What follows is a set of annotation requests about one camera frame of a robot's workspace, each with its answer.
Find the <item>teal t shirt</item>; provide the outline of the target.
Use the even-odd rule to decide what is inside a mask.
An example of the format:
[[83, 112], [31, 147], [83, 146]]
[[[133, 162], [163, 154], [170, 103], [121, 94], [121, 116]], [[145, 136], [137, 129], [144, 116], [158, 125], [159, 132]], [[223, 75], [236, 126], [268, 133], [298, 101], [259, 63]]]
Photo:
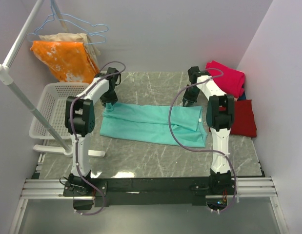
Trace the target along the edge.
[[202, 123], [201, 106], [169, 106], [116, 103], [107, 104], [102, 114], [100, 135], [155, 144], [177, 145], [171, 135], [185, 147], [205, 148], [207, 132]]

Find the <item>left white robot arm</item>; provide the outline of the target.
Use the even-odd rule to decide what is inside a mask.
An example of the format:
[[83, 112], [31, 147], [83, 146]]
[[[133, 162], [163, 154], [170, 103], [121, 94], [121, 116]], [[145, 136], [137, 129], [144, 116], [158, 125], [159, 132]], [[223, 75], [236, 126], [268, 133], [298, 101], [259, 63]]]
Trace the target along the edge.
[[89, 164], [91, 133], [95, 128], [94, 105], [100, 101], [103, 106], [118, 101], [115, 87], [121, 83], [121, 73], [109, 67], [107, 72], [95, 75], [92, 83], [79, 95], [66, 100], [64, 123], [72, 141], [72, 170], [68, 177], [70, 185], [81, 196], [91, 193], [92, 183]]

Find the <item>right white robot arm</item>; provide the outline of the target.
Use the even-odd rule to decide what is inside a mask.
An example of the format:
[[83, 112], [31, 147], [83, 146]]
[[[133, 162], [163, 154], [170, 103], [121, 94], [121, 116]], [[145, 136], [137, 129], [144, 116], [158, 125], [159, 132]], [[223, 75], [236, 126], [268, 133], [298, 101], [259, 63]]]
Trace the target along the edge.
[[219, 195], [231, 186], [231, 167], [228, 162], [229, 135], [234, 122], [234, 97], [219, 88], [212, 79], [211, 70], [201, 71], [198, 66], [188, 70], [189, 81], [182, 99], [189, 107], [197, 101], [199, 92], [207, 98], [206, 123], [212, 134], [213, 159], [209, 176], [209, 190]]

